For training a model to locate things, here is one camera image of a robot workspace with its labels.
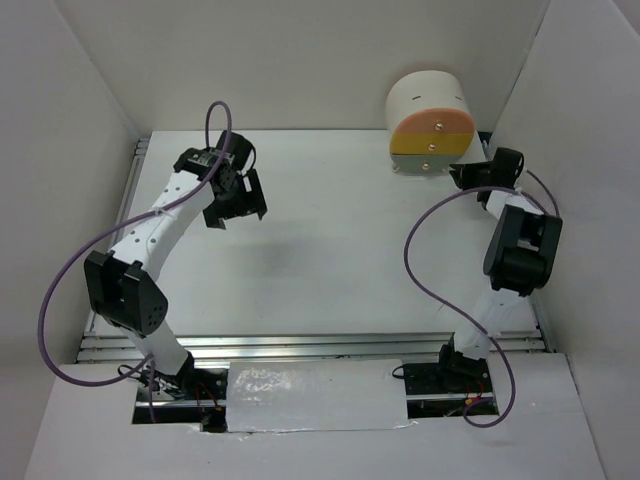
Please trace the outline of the cream round drawer organizer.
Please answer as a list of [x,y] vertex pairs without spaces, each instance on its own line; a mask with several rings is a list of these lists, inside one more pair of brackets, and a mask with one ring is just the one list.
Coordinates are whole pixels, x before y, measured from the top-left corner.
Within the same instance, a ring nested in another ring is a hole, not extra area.
[[395,134],[391,128],[410,114],[432,108],[460,109],[471,115],[462,86],[454,75],[439,70],[417,71],[402,77],[391,87],[385,102],[390,159],[390,141]]

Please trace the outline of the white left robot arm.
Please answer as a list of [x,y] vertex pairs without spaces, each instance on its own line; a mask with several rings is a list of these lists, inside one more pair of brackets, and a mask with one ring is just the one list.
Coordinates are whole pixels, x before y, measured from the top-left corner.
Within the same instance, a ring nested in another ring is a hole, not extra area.
[[92,310],[123,332],[143,356],[152,356],[160,386],[171,397],[195,397],[216,377],[195,366],[170,329],[169,301],[157,285],[162,267],[198,216],[207,227],[255,215],[267,205],[254,167],[255,147],[238,133],[222,133],[215,146],[187,149],[162,194],[140,222],[109,252],[84,261]]

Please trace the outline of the orange drawer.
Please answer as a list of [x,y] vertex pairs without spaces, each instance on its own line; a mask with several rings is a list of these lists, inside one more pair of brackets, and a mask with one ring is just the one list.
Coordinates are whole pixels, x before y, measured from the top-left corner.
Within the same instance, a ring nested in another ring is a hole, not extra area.
[[468,134],[475,130],[471,115],[460,109],[432,108],[417,111],[391,128],[400,134]]

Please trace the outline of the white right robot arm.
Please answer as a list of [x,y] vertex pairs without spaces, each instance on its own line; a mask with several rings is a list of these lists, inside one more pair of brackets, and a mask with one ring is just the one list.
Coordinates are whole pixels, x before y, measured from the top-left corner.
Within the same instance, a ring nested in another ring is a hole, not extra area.
[[458,328],[439,353],[435,379],[446,391],[483,382],[491,340],[500,334],[512,310],[543,288],[551,276],[563,220],[522,195],[504,191],[516,186],[524,170],[524,155],[505,147],[498,148],[490,161],[450,167],[461,190],[492,188],[480,192],[477,200],[497,225],[483,262],[488,287],[471,313],[483,329],[472,324]]

